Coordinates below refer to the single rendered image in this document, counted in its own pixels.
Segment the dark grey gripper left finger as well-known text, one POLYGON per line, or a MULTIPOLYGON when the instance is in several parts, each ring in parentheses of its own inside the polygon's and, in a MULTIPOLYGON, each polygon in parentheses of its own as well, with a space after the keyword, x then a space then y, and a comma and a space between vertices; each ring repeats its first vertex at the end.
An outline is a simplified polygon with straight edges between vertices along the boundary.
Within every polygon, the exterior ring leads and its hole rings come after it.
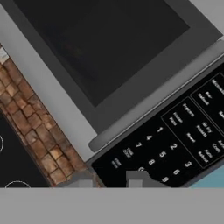
POLYGON ((92 176, 87 171, 76 172, 68 181, 58 184, 64 188, 92 188, 94 187, 92 176))

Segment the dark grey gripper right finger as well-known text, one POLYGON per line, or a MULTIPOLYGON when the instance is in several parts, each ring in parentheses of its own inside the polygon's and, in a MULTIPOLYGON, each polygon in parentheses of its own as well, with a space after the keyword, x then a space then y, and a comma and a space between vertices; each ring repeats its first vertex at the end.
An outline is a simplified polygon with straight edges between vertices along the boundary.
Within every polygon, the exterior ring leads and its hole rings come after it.
POLYGON ((126 171, 128 188, 166 188, 167 185, 153 179, 147 171, 126 171))

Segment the grey microwave oven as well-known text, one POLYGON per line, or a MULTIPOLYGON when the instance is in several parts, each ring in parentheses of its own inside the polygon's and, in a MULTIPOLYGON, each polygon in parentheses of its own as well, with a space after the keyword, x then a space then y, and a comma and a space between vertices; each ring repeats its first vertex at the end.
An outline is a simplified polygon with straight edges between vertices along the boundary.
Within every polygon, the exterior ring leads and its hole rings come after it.
MULTIPOLYGON (((0 36, 21 33, 0 16, 0 36)), ((224 55, 105 148, 56 81, 40 84, 0 40, 4 110, 53 185, 87 171, 104 187, 125 187, 126 171, 147 171, 167 187, 188 187, 224 165, 224 55)))

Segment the dark microwave door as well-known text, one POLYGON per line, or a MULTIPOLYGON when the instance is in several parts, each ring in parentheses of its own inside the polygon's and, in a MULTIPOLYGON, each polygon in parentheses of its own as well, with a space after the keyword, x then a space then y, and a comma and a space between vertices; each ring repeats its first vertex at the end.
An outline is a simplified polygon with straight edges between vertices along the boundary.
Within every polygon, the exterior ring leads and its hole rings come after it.
POLYGON ((65 89, 101 133, 221 39, 191 0, 0 0, 19 67, 65 89))

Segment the black hob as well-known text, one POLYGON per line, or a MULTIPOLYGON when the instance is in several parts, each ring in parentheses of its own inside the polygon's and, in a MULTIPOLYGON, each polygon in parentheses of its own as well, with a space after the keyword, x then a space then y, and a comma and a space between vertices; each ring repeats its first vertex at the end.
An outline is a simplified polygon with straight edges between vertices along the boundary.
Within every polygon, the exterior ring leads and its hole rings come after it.
POLYGON ((0 187, 49 187, 18 134, 0 113, 0 187))

